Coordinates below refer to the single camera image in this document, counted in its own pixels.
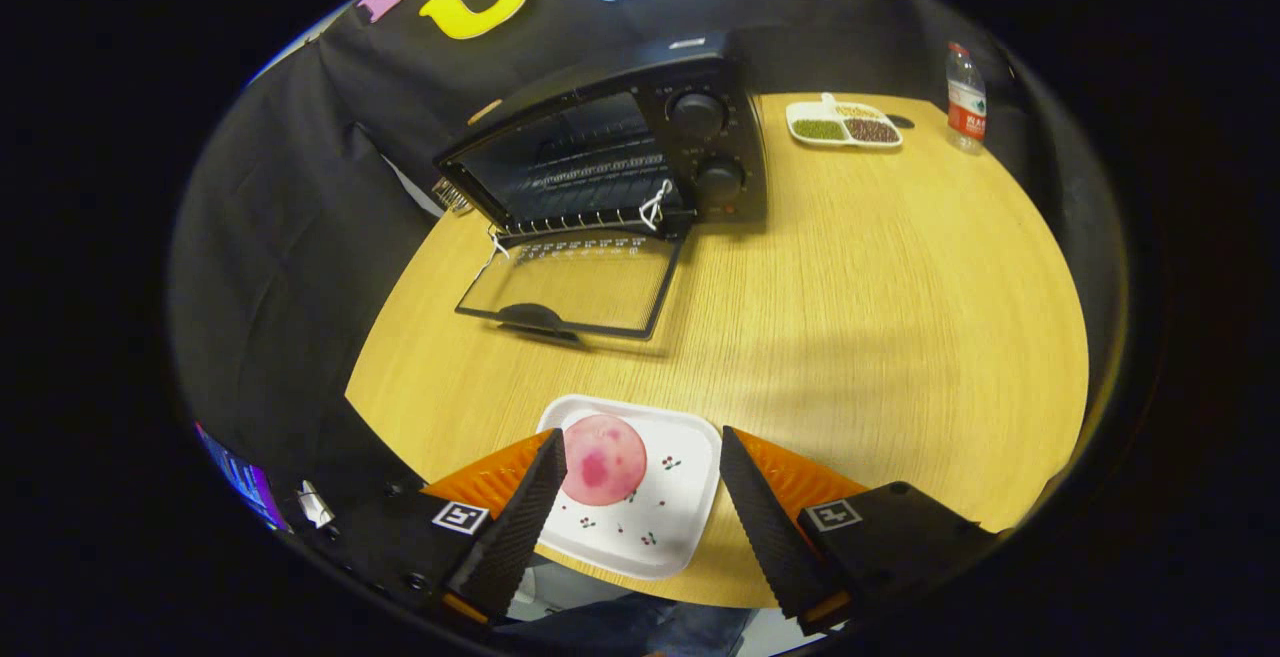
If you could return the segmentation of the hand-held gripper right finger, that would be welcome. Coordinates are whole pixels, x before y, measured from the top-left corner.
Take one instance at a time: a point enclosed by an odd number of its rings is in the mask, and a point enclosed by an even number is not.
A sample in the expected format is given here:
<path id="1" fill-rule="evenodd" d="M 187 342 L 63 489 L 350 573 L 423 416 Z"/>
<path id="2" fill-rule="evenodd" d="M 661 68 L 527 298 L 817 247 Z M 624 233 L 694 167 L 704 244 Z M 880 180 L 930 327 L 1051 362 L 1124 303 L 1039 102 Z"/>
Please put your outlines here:
<path id="1" fill-rule="evenodd" d="M 777 606 L 805 635 L 882 619 L 1001 540 L 909 482 L 864 487 L 732 426 L 719 475 Z"/>

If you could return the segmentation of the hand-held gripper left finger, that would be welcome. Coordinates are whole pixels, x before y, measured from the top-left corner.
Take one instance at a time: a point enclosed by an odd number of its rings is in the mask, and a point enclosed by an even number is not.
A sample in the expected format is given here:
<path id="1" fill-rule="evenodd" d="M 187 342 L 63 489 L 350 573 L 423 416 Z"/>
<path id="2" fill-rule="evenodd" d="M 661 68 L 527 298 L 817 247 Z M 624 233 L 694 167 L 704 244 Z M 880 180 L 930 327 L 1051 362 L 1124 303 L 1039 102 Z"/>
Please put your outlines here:
<path id="1" fill-rule="evenodd" d="M 480 628 L 503 617 L 567 475 L 564 433 L 547 429 L 434 484 L 392 483 L 320 510 L 303 537 L 340 572 L 416 617 Z"/>

